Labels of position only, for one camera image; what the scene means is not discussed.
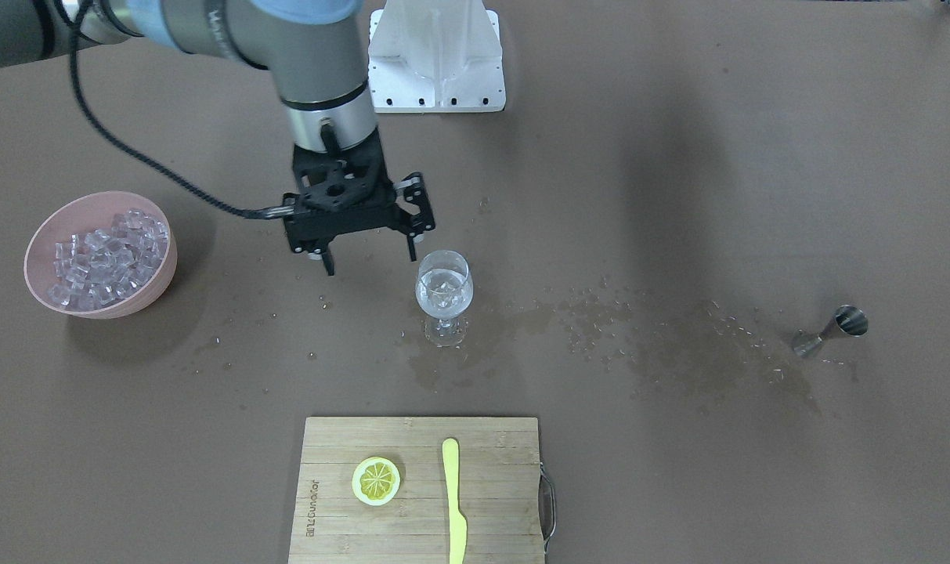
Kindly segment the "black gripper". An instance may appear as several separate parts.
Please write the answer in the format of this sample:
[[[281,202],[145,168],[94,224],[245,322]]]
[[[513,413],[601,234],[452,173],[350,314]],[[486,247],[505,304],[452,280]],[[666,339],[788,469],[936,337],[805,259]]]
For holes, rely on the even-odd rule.
[[[417,260],[418,236],[436,228],[434,208],[420,172],[393,182],[379,131],[337,154],[295,146],[296,191],[285,193],[284,229],[293,253],[320,255],[329,277],[336,273],[329,244],[338,236],[390,229],[406,236],[409,260]]]

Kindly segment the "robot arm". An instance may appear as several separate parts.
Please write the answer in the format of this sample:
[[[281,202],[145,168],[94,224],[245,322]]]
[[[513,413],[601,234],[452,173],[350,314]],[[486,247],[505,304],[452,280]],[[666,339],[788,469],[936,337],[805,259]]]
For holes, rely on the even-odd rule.
[[[279,220],[292,253],[334,275],[332,241],[389,229],[415,245],[436,226],[422,175],[393,182],[372,107],[357,28],[359,1],[0,1],[0,68],[69,57],[71,92],[85,120],[112,146],[219,210]],[[238,208],[129,146],[85,99],[78,54],[134,37],[270,73],[293,138],[297,189],[279,206]]]

